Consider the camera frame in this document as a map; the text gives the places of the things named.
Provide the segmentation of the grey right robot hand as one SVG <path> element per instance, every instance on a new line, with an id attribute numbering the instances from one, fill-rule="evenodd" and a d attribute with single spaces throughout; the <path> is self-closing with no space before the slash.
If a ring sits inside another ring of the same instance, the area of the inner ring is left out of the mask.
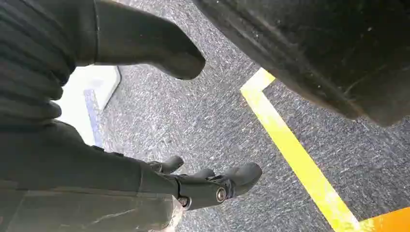
<path id="1" fill-rule="evenodd" d="M 77 67 L 140 63 L 191 80 L 205 58 L 173 22 L 112 0 L 1 1 L 1 231 L 159 231 L 176 205 L 216 206 L 255 186 L 253 162 L 178 175 L 179 156 L 106 152 L 59 121 L 56 101 Z"/>

